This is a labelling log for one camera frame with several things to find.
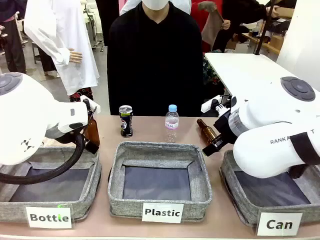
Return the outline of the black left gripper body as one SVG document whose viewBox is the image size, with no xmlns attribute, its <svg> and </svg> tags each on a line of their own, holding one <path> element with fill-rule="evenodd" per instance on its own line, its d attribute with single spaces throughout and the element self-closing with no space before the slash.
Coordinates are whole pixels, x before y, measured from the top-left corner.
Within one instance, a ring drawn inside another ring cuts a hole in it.
<svg viewBox="0 0 320 240">
<path fill-rule="evenodd" d="M 85 138 L 84 143 L 85 143 L 84 149 L 90 152 L 91 154 L 95 155 L 98 152 L 99 146 L 94 142 L 92 142 L 91 140 Z"/>
</svg>

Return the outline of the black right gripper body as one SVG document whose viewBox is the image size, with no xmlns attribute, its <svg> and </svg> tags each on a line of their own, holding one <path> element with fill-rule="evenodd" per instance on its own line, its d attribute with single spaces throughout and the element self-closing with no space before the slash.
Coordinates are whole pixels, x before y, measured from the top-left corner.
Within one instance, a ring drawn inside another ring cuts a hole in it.
<svg viewBox="0 0 320 240">
<path fill-rule="evenodd" d="M 237 140 L 237 136 L 232 132 L 231 127 L 229 126 L 229 117 L 231 115 L 230 111 L 225 112 L 220 116 L 213 126 L 218 130 L 219 135 L 217 139 L 222 141 L 224 144 L 234 144 Z"/>
</svg>

